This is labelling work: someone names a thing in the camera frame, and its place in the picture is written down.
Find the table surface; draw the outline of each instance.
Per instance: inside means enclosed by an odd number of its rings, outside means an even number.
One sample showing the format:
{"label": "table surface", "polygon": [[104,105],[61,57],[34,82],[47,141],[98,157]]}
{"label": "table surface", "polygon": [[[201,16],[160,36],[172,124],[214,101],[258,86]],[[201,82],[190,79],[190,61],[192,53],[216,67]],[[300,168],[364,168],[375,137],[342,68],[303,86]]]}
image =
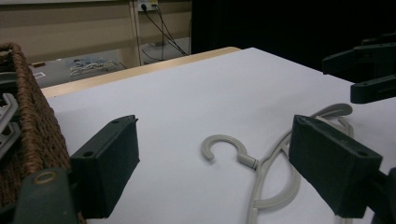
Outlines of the table surface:
{"label": "table surface", "polygon": [[[231,49],[193,63],[160,65],[117,72],[110,81],[43,90],[70,154],[111,120],[126,115],[139,119],[141,162],[110,218],[89,223],[246,223],[255,173],[237,162],[236,150],[226,143],[215,144],[216,158],[207,162],[200,151],[204,139],[233,136],[260,159],[291,128],[294,115],[349,104],[351,83],[259,49]],[[356,140],[384,157],[380,169],[387,174],[396,166],[396,99],[350,105],[354,111],[346,120],[354,126]],[[288,161],[279,157],[262,197],[280,192],[289,177]],[[367,209],[354,223],[370,223],[372,216]],[[258,223],[333,224],[334,219],[303,179],[289,205],[260,212]]]}

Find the wall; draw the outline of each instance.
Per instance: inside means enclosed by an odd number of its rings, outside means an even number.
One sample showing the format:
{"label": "wall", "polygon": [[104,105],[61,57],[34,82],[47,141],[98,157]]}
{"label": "wall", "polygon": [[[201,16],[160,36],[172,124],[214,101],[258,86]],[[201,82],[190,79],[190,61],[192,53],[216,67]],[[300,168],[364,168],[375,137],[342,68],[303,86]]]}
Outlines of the wall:
{"label": "wall", "polygon": [[[189,1],[159,2],[173,37],[187,37]],[[161,33],[132,5],[110,1],[0,6],[0,41],[20,44],[29,63],[117,49],[124,64],[138,66],[139,44],[160,40]]]}

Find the hanger hook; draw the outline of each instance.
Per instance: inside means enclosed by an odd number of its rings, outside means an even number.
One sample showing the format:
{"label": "hanger hook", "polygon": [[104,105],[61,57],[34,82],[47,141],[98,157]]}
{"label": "hanger hook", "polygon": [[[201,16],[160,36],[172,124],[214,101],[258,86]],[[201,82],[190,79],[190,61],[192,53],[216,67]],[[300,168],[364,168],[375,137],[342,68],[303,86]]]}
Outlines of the hanger hook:
{"label": "hanger hook", "polygon": [[227,142],[236,147],[238,151],[237,159],[242,164],[256,170],[258,160],[248,156],[245,146],[236,138],[224,134],[215,134],[207,137],[201,145],[202,153],[208,161],[215,159],[215,155],[210,151],[210,148],[217,142]]}

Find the wall outlet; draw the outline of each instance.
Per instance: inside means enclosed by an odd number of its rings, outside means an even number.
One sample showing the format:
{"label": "wall outlet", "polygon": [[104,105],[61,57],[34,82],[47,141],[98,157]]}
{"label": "wall outlet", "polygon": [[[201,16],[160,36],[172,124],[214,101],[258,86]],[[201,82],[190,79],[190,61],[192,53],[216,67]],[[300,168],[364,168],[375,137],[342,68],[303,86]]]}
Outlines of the wall outlet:
{"label": "wall outlet", "polygon": [[147,11],[155,11],[155,5],[158,6],[157,0],[137,0],[137,11],[143,11],[142,6],[145,5]]}

